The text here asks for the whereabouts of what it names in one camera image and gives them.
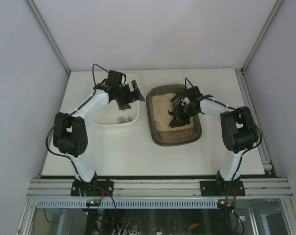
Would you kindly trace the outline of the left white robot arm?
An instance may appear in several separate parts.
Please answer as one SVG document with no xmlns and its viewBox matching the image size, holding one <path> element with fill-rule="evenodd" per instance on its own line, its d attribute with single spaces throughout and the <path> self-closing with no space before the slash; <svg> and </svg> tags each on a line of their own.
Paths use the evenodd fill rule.
<svg viewBox="0 0 296 235">
<path fill-rule="evenodd" d="M 54 119 L 54 125 L 48 134 L 53 134 L 53 146 L 59 153 L 48 151 L 56 156 L 70 160 L 76 173 L 75 177 L 85 183 L 96 180 L 96 171 L 90 165 L 86 149 L 88 147 L 87 122 L 94 117 L 102 107 L 111 101 L 116 101 L 120 110 L 130 109 L 130 104 L 135 101 L 145 101 L 137 82 L 122 84 L 121 79 L 104 79 L 94 86 L 94 92 L 79 107 L 69 113 L 58 112 Z"/>
</svg>

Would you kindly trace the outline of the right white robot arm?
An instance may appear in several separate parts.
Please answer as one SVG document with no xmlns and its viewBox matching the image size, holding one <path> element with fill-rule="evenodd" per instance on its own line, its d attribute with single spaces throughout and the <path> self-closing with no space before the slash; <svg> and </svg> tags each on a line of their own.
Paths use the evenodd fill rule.
<svg viewBox="0 0 296 235">
<path fill-rule="evenodd" d="M 262 142 L 262 134 L 247 106 L 234 108 L 214 99 L 212 95 L 198 97 L 176 95 L 171 99 L 173 119 L 169 127 L 188 125 L 192 116 L 199 113 L 216 118 L 221 124 L 222 140 L 227 154 L 216 175 L 219 190 L 230 187 L 240 178 L 243 156 Z"/>
</svg>

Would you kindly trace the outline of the black slotted litter scoop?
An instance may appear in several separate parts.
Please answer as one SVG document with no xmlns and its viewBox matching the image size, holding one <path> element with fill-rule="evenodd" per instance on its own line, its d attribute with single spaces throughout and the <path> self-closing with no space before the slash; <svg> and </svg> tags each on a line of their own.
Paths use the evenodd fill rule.
<svg viewBox="0 0 296 235">
<path fill-rule="evenodd" d="M 170 101 L 172 102 L 172 110 L 168 111 L 169 115 L 173 116 L 177 110 L 177 107 L 182 103 L 184 100 L 184 96 L 181 94 L 176 94 Z"/>
</svg>

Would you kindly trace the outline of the brown translucent litter box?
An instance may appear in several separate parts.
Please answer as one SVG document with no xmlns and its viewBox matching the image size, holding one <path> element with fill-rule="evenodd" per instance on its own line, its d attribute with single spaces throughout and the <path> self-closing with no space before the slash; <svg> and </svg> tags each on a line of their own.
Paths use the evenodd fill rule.
<svg viewBox="0 0 296 235">
<path fill-rule="evenodd" d="M 183 127 L 170 128 L 173 119 L 168 111 L 172 110 L 170 101 L 176 94 L 183 94 L 185 86 L 181 84 L 164 85 L 153 88 L 146 97 L 146 109 L 152 140 L 160 146 L 177 146 L 197 141 L 202 135 L 198 116 L 190 119 L 191 123 Z"/>
</svg>

